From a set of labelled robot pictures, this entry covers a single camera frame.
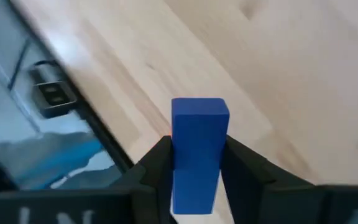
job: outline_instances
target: wood grain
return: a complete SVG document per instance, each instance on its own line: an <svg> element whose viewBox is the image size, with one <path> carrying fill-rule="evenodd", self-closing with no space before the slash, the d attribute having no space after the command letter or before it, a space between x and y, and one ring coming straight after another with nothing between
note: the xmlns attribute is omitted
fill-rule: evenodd
<svg viewBox="0 0 358 224"><path fill-rule="evenodd" d="M316 184L358 184L358 1L13 0L138 161L170 100L224 98L229 134ZM231 223L220 185L214 213Z"/></svg>

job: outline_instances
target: blue wooden block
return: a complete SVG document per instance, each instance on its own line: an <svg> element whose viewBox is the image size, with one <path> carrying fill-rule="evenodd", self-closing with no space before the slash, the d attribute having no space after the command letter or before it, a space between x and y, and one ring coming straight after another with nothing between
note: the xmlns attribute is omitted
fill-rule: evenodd
<svg viewBox="0 0 358 224"><path fill-rule="evenodd" d="M223 99L172 100L175 214L212 212L228 124Z"/></svg>

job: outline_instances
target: wooden table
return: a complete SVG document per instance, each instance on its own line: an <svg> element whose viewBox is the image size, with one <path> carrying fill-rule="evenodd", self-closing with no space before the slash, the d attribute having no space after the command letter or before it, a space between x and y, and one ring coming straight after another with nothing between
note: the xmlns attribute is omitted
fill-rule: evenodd
<svg viewBox="0 0 358 224"><path fill-rule="evenodd" d="M357 0L12 1L134 162L170 133L172 98L217 96L270 161L358 184ZM222 189L191 220L230 223Z"/></svg>

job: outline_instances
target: light wood surface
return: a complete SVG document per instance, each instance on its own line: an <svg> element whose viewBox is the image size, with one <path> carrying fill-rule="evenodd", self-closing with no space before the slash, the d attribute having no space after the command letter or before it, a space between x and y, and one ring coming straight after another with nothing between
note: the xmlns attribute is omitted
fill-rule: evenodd
<svg viewBox="0 0 358 224"><path fill-rule="evenodd" d="M358 184L358 0L13 0L138 161L170 100L224 98L229 134L316 184ZM214 213L181 223L230 223Z"/></svg>

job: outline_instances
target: wooden block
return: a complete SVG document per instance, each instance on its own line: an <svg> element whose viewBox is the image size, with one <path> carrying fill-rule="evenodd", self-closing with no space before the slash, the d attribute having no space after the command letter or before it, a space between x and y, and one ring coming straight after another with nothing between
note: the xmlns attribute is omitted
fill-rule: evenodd
<svg viewBox="0 0 358 224"><path fill-rule="evenodd" d="M175 214L212 212L228 124L223 99L172 100Z"/></svg>

